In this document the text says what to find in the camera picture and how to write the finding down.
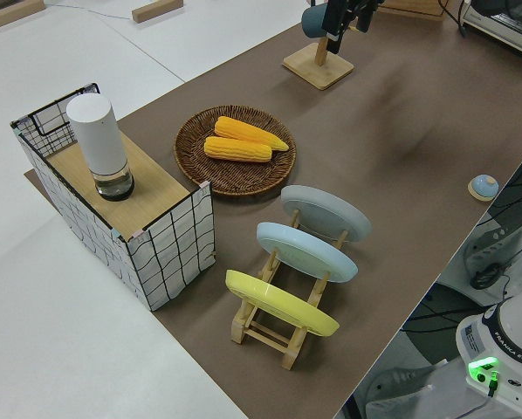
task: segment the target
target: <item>corn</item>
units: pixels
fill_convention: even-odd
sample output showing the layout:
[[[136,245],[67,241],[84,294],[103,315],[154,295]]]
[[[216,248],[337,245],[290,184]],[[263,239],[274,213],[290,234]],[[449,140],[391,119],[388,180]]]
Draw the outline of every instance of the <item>corn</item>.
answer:
[[[265,144],[233,138],[207,137],[203,149],[208,157],[221,160],[265,163],[272,157],[271,148]]]
[[[277,151],[288,150],[288,145],[275,134],[228,116],[218,117],[215,124],[215,133],[220,137],[265,144]]]

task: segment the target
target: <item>wicker plate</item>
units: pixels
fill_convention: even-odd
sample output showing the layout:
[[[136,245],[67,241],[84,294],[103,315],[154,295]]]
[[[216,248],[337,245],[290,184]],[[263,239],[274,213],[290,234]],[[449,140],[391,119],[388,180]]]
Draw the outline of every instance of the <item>wicker plate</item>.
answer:
[[[215,134],[219,116],[229,116],[275,134],[288,144],[288,151],[274,151],[267,163],[216,160],[203,151],[205,138]],[[212,190],[226,196],[251,196],[279,185],[292,170],[296,144],[281,122],[267,112],[248,106],[217,106],[188,120],[174,144],[174,155],[182,172],[193,182],[210,181]]]

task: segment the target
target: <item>grid pattern box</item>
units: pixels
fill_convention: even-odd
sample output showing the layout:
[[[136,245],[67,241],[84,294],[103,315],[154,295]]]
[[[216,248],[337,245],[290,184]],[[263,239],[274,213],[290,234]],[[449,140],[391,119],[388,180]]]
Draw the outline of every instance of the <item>grid pattern box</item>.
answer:
[[[211,187],[208,182],[200,185],[124,239],[47,160],[76,142],[65,114],[67,103],[76,95],[99,92],[96,84],[81,87],[11,122],[11,127],[72,232],[153,311],[215,263]]]

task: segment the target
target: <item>brown tabletop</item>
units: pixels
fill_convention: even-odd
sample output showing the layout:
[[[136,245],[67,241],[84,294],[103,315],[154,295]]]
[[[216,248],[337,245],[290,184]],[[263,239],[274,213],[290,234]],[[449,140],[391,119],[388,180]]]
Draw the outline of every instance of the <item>brown tabletop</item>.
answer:
[[[484,173],[503,185],[522,162],[522,55],[514,50],[474,31],[463,39],[448,20],[377,14],[368,34],[349,32],[341,46],[354,72],[321,92],[281,65],[310,42],[295,26],[120,121],[192,188],[172,150],[182,124],[212,106],[263,109],[297,143],[288,183],[340,196],[373,223],[367,239],[343,247],[360,273],[330,284],[319,306],[340,329],[309,335],[286,371],[279,352],[230,341],[239,299],[224,273],[257,274],[266,259],[257,224],[288,216],[277,191],[215,199],[215,265],[155,316],[256,419],[333,417],[486,211],[469,180]],[[284,268],[274,284],[306,297],[313,282]]]

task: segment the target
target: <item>light blue plate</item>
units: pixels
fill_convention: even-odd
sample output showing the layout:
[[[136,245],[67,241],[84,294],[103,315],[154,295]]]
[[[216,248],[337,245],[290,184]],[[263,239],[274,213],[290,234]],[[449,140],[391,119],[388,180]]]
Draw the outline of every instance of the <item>light blue plate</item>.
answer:
[[[372,230],[367,217],[350,203],[309,186],[290,185],[282,189],[280,201],[290,216],[299,210],[299,223],[306,230],[337,240],[344,230],[347,242],[359,242]]]
[[[347,282],[358,273],[356,264],[344,253],[320,238],[283,224],[260,223],[261,247],[297,271],[322,279],[330,272],[329,282]]]

